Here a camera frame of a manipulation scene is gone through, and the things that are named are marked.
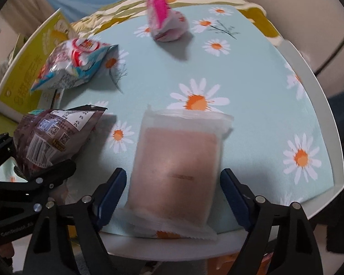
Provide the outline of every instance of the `silver bolt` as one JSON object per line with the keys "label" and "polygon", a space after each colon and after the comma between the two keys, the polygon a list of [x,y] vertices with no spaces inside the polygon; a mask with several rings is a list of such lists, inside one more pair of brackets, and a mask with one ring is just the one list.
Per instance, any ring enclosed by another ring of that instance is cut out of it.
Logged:
{"label": "silver bolt", "polygon": [[292,207],[295,208],[296,210],[299,210],[301,208],[301,204],[294,202],[294,203],[292,203]]}
{"label": "silver bolt", "polygon": [[257,196],[256,198],[255,198],[255,200],[259,203],[259,204],[263,204],[263,203],[265,203],[265,201],[266,201],[266,199],[263,197],[263,196]]}
{"label": "silver bolt", "polygon": [[54,201],[49,201],[49,202],[46,203],[46,208],[47,209],[51,209],[54,205],[55,205]]}
{"label": "silver bolt", "polygon": [[90,195],[85,195],[81,198],[81,201],[85,204],[89,203],[92,200],[92,197]]}
{"label": "silver bolt", "polygon": [[41,212],[41,210],[42,210],[42,205],[41,205],[40,203],[35,203],[35,204],[33,205],[33,210],[34,210],[36,213]]}

